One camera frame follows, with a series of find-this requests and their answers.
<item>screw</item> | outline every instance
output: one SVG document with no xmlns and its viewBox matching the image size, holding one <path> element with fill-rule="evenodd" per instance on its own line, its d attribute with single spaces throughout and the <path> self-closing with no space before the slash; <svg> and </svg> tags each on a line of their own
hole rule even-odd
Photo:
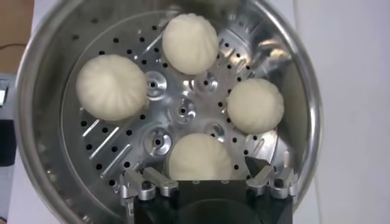
<svg viewBox="0 0 390 224">
<path fill-rule="evenodd" d="M 141 187 L 142 187 L 142 190 L 148 190 L 148 189 L 152 188 L 152 183 L 148 180 L 145 180 L 142 182 Z"/>
</svg>

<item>white background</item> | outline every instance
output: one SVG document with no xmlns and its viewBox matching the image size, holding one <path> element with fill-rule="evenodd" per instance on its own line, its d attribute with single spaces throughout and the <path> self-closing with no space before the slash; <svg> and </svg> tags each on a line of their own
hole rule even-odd
<svg viewBox="0 0 390 224">
<path fill-rule="evenodd" d="M 321 157 L 308 194 L 314 197 L 305 198 L 294 221 L 318 223 L 317 191 L 322 224 L 389 223 L 390 1 L 270 1 L 296 21 L 324 107 Z M 33 25 L 51 2 L 35 0 Z M 15 173 L 14 185 L 29 186 L 23 167 Z M 21 191 L 14 186 L 9 223 L 55 223 L 33 191 Z"/>
</svg>

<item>metal clamp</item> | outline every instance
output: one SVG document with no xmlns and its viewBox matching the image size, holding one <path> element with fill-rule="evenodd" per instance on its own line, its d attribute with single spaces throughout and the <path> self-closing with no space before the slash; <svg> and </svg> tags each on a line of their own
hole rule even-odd
<svg viewBox="0 0 390 224">
<path fill-rule="evenodd" d="M 297 203 L 298 174 L 289 167 L 289 153 L 285 154 L 284 160 L 284 168 L 275 175 L 274 168 L 266 160 L 246 157 L 249 170 L 260 168 L 254 178 L 246 181 L 247 188 L 254 193 L 255 197 L 263 195 L 269 188 L 271 197 L 285 199 L 292 196 L 294 204 Z"/>
<path fill-rule="evenodd" d="M 123 174 L 123 180 L 124 184 L 121 186 L 122 197 L 129 196 L 129 189 L 132 188 L 138 193 L 138 199 L 141 201 L 148 201 L 155 198 L 156 187 L 136 171 L 126 171 Z"/>
<path fill-rule="evenodd" d="M 264 166 L 254 178 L 246 181 L 248 189 L 252 190 L 256 197 L 263 195 L 269 179 L 273 174 L 274 168 L 272 166 Z"/>
<path fill-rule="evenodd" d="M 143 175 L 145 179 L 151 181 L 159 188 L 161 195 L 164 197 L 171 197 L 172 193 L 179 189 L 177 181 L 167 178 L 154 168 L 145 168 Z"/>
<path fill-rule="evenodd" d="M 279 176 L 270 181 L 270 193 L 274 198 L 284 199 L 292 196 L 297 203 L 298 174 L 291 167 L 284 167 Z"/>
</svg>

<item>white steamed bun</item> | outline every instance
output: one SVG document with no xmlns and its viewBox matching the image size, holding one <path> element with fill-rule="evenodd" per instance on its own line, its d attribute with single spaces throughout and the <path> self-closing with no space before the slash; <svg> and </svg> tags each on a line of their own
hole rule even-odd
<svg viewBox="0 0 390 224">
<path fill-rule="evenodd" d="M 218 54 L 218 37 L 203 16 L 181 14 L 172 19 L 163 34 L 163 51 L 170 64 L 187 75 L 210 68 Z"/>
<path fill-rule="evenodd" d="M 230 119 L 247 134 L 272 130 L 281 121 L 284 110 L 282 95 L 265 79 L 247 79 L 237 84 L 227 99 Z"/>
<path fill-rule="evenodd" d="M 180 139 L 168 162 L 173 180 L 229 180 L 233 165 L 222 143 L 209 135 L 195 133 Z"/>
<path fill-rule="evenodd" d="M 118 121 L 135 115 L 147 102 L 142 70 L 119 55 L 100 55 L 88 61 L 77 77 L 81 105 L 93 116 Z"/>
</svg>

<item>steamer basket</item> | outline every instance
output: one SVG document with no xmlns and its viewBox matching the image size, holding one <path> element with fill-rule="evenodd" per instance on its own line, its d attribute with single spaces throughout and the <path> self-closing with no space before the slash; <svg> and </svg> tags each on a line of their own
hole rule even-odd
<svg viewBox="0 0 390 224">
<path fill-rule="evenodd" d="M 219 35 L 216 63 L 182 75 L 165 59 L 161 36 L 170 19 L 193 12 Z M 99 54 L 128 57 L 146 73 L 149 108 L 121 122 L 86 112 L 75 82 Z M 230 122 L 226 97 L 241 80 L 268 79 L 285 99 L 280 125 L 245 135 Z M 21 156 L 33 185 L 65 223 L 123 223 L 119 175 L 163 170 L 172 146 L 194 132 L 223 142 L 234 179 L 249 172 L 244 155 L 293 166 L 299 200 L 308 187 L 321 136 L 321 101 L 310 59 L 282 18 L 263 1 L 70 0 L 61 2 L 32 37 L 17 82 Z"/>
</svg>

